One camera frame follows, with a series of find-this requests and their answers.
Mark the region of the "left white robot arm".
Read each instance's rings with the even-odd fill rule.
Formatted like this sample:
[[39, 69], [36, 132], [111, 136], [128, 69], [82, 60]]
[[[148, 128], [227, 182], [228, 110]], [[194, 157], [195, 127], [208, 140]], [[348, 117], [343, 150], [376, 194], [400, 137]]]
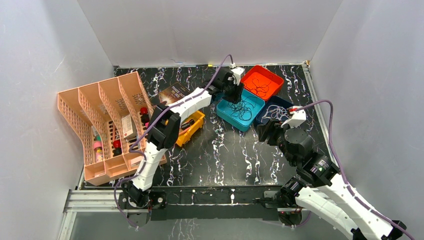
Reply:
[[183, 121], [219, 99], [239, 103], [244, 75], [245, 69], [240, 66], [219, 67], [210, 81], [187, 96], [170, 105], [159, 103], [155, 107], [146, 131], [139, 137], [146, 140], [139, 166], [134, 176], [123, 183], [123, 192], [135, 207], [144, 208], [150, 202], [149, 189], [156, 169], [165, 152], [177, 142]]

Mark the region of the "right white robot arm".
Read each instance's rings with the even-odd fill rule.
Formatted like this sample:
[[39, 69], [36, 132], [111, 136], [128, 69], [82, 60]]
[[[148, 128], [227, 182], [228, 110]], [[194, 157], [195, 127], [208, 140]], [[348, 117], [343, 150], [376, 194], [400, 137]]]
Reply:
[[406, 234], [402, 221], [383, 216], [344, 181], [340, 168], [313, 149], [303, 129], [269, 120], [258, 125], [257, 132], [258, 140], [277, 146], [299, 175], [272, 197], [275, 203], [306, 208], [350, 240], [397, 240]]

